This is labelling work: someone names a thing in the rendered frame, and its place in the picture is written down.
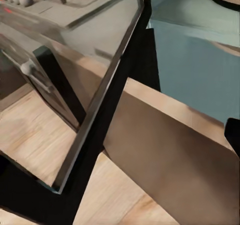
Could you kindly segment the microwave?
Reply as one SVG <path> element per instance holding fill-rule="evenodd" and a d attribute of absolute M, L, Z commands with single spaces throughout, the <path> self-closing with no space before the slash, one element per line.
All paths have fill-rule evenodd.
<path fill-rule="evenodd" d="M 240 38 L 240 0 L 0 0 L 0 209 L 73 225 L 149 20 Z"/>

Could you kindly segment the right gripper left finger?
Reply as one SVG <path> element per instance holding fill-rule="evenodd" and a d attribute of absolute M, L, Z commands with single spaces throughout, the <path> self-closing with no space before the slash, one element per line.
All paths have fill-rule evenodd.
<path fill-rule="evenodd" d="M 26 137 L 21 118 L 0 123 L 0 178 Z"/>

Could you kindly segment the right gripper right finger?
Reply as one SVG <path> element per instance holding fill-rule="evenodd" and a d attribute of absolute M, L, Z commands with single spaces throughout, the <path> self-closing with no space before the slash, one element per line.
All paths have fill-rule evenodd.
<path fill-rule="evenodd" d="M 233 150 L 240 157 L 240 120 L 229 118 L 227 120 L 224 136 L 232 146 Z"/>

